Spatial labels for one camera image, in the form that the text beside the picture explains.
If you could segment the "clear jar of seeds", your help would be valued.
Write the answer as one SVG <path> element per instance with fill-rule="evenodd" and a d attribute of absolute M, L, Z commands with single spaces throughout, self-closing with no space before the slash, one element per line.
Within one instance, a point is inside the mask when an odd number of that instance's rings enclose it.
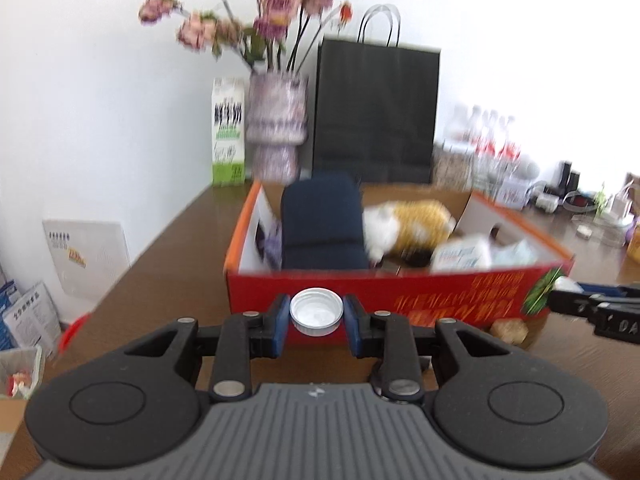
<path fill-rule="evenodd" d="M 434 147 L 433 183 L 439 188 L 469 191 L 473 182 L 475 148 L 472 144 L 451 140 Z"/>

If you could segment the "water bottle right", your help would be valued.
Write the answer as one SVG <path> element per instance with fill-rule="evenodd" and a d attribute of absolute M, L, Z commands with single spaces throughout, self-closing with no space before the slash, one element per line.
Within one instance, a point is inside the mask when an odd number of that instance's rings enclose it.
<path fill-rule="evenodd" d="M 501 160 L 513 171 L 520 158 L 520 149 L 516 141 L 514 118 L 509 116 L 503 125 L 503 147 L 501 151 Z"/>

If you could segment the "purple fabric pouch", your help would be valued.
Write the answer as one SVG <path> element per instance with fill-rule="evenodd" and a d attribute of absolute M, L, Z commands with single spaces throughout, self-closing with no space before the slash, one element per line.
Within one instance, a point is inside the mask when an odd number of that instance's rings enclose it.
<path fill-rule="evenodd" d="M 280 270 L 282 266 L 282 224 L 280 221 L 273 223 L 271 229 L 265 235 L 262 243 L 265 262 L 271 270 Z"/>

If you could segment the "crumpled white tissue on lid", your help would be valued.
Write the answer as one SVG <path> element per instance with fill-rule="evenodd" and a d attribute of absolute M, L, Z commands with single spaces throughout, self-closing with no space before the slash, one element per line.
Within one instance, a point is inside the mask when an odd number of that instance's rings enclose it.
<path fill-rule="evenodd" d="M 571 278 L 567 278 L 566 276 L 560 276 L 553 283 L 553 290 L 559 290 L 560 292 L 576 292 L 576 294 L 581 294 L 584 291 L 582 285 L 579 285 L 577 282 L 572 280 Z"/>

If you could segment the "large white bottle cap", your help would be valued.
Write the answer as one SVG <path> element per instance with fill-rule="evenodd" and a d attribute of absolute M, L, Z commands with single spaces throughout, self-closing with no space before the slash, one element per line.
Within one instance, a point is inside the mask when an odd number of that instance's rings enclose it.
<path fill-rule="evenodd" d="M 311 287 L 298 292 L 290 302 L 290 318 L 299 333 L 325 337 L 334 333 L 343 317 L 343 300 L 336 292 Z"/>

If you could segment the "dark navy soft case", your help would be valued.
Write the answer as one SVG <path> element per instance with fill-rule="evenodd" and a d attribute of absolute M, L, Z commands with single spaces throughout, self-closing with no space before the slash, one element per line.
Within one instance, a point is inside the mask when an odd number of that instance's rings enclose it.
<path fill-rule="evenodd" d="M 322 174 L 287 186 L 281 197 L 282 268 L 367 270 L 361 194 L 347 174 Z"/>

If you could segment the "water bottle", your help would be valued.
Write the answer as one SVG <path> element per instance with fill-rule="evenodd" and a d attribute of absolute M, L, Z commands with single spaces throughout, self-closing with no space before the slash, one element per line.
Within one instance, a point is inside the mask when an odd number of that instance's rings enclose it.
<path fill-rule="evenodd" d="M 503 147 L 501 151 L 501 160 L 513 171 L 520 158 L 520 149 L 516 141 L 514 118 L 509 116 L 503 125 Z"/>
<path fill-rule="evenodd" d="M 489 165 L 500 156 L 502 143 L 500 139 L 501 122 L 499 114 L 492 110 L 487 118 L 485 130 L 485 158 Z"/>
<path fill-rule="evenodd" d="M 484 151 L 484 141 L 486 133 L 486 116 L 483 110 L 474 106 L 468 125 L 466 126 L 466 138 L 474 148 L 474 154 L 480 155 Z"/>

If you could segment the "red orange cardboard box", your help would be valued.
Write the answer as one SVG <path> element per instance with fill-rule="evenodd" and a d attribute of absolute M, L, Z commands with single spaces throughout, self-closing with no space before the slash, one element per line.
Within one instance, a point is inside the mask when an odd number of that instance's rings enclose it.
<path fill-rule="evenodd" d="M 388 200 L 439 200 L 457 220 L 463 235 L 498 232 L 509 244 L 524 240 L 537 259 L 531 266 L 478 273 L 431 274 L 424 269 L 303 271 L 270 269 L 258 252 L 256 234 L 280 218 L 283 188 L 256 182 L 250 188 L 224 260 L 232 312 L 266 310 L 275 296 L 293 296 L 323 287 L 353 294 L 367 311 L 386 310 L 408 316 L 417 326 L 439 318 L 456 318 L 488 328 L 503 318 L 543 318 L 553 282 L 570 273 L 574 256 L 535 228 L 521 214 L 491 203 L 477 192 L 456 192 L 417 184 L 366 184 L 363 205 Z"/>

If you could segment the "red plastic bucket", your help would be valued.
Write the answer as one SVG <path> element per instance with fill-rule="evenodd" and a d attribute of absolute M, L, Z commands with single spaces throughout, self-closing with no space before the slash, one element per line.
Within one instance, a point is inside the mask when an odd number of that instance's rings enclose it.
<path fill-rule="evenodd" d="M 58 342 L 58 352 L 62 353 L 66 351 L 77 333 L 89 321 L 89 318 L 91 318 L 90 313 L 84 314 L 62 331 L 60 341 Z"/>

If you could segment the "black paper shopping bag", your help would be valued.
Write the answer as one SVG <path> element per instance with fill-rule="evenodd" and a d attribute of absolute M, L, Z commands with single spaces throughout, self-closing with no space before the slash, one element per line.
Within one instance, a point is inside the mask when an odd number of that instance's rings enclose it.
<path fill-rule="evenodd" d="M 311 173 L 358 182 L 432 180 L 439 50 L 401 47 L 400 13 L 379 4 L 355 40 L 318 47 Z"/>

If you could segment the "white round speaker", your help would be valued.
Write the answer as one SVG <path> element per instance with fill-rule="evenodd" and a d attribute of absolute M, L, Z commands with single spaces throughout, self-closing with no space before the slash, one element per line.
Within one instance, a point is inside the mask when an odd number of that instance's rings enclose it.
<path fill-rule="evenodd" d="M 528 159 L 521 160 L 514 171 L 514 176 L 524 181 L 535 181 L 539 174 L 538 166 Z"/>

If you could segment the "white green milk carton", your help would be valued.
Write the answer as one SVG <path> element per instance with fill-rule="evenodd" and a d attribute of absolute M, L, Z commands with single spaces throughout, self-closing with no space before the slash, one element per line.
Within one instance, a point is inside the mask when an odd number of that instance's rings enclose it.
<path fill-rule="evenodd" d="M 245 180 L 245 88 L 242 79 L 216 78 L 212 90 L 213 185 Z"/>

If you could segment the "water bottle middle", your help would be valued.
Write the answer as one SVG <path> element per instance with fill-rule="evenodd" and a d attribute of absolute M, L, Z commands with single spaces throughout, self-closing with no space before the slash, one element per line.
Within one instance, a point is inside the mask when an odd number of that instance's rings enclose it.
<path fill-rule="evenodd" d="M 492 110 L 487 118 L 485 130 L 485 158 L 489 165 L 500 156 L 502 143 L 500 139 L 501 122 L 499 114 Z"/>

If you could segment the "yellow white plush alpaca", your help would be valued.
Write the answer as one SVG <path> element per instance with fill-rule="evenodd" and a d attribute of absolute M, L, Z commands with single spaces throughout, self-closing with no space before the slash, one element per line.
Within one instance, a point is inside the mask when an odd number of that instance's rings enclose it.
<path fill-rule="evenodd" d="M 385 256 L 432 252 L 446 243 L 457 220 L 438 200 L 385 202 L 363 209 L 363 243 L 372 263 Z"/>

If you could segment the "white wall panel with sticker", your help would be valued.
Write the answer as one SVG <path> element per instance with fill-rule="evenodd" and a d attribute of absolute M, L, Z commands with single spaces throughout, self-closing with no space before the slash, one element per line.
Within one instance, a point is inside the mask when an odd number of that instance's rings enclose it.
<path fill-rule="evenodd" d="M 130 267 L 118 222 L 46 219 L 42 226 L 67 296 L 98 302 Z"/>

